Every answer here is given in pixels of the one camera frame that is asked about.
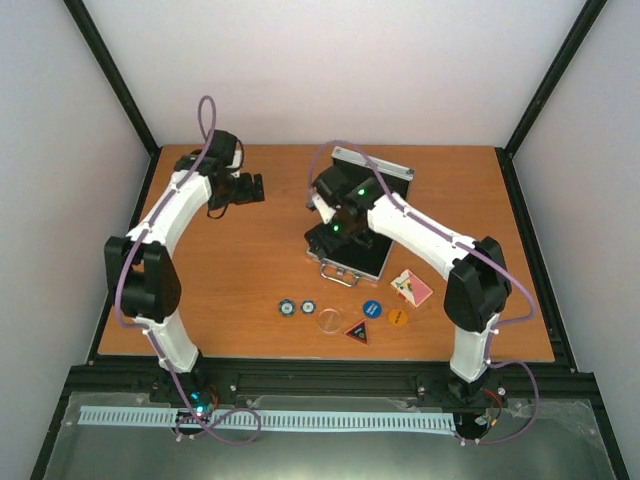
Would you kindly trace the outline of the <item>aluminium poker case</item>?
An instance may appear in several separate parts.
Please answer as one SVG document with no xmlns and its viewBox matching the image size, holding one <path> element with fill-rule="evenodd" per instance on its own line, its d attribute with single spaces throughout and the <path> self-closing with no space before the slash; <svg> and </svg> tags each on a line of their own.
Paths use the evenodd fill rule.
<svg viewBox="0 0 640 480">
<path fill-rule="evenodd" d="M 361 280 L 377 282 L 393 241 L 366 226 L 365 201 L 383 191 L 366 160 L 356 151 L 336 147 L 331 165 L 311 183 L 307 208 L 321 221 L 304 234 L 306 254 L 320 266 L 320 276 L 348 288 Z"/>
</svg>

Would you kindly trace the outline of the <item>blue white poker chip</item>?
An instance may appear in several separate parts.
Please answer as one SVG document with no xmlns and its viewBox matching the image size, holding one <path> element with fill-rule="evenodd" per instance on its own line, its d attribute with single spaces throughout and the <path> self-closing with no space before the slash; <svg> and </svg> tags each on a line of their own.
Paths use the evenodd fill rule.
<svg viewBox="0 0 640 480">
<path fill-rule="evenodd" d="M 313 314 L 316 310 L 316 304 L 312 300 L 305 300 L 301 303 L 300 310 L 305 315 Z"/>
<path fill-rule="evenodd" d="M 284 299 L 279 303 L 279 313 L 284 317 L 294 315 L 296 312 L 296 305 L 290 299 Z"/>
</svg>

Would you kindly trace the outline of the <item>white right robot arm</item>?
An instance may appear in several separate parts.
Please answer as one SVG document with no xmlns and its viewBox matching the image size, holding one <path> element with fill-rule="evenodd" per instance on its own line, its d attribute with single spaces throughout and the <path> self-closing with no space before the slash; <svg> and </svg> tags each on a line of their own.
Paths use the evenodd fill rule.
<svg viewBox="0 0 640 480">
<path fill-rule="evenodd" d="M 321 217 L 305 233 L 309 252 L 317 258 L 350 243 L 368 248 L 377 234 L 402 245 L 441 275 L 446 281 L 444 310 L 455 326 L 450 369 L 468 383 L 479 380 L 488 368 L 490 331 L 512 291 L 503 273 L 500 244 L 446 229 L 414 209 L 379 175 L 358 183 L 337 165 L 311 182 L 309 209 Z"/>
</svg>

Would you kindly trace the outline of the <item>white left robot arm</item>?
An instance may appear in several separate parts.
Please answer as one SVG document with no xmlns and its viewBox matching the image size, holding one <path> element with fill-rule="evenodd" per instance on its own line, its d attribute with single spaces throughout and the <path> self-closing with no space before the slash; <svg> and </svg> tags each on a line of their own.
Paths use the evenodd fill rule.
<svg viewBox="0 0 640 480">
<path fill-rule="evenodd" d="M 201 208 L 212 218 L 213 211 L 225 214 L 231 205 L 265 199 L 262 176 L 245 172 L 244 160 L 241 140 L 227 131 L 214 131 L 203 150 L 176 161 L 167 187 L 146 216 L 104 246 L 109 296 L 118 322 L 141 330 L 159 366 L 177 373 L 174 392 L 190 403 L 206 395 L 208 378 L 194 368 L 200 350 L 179 314 L 182 287 L 173 254 Z"/>
</svg>

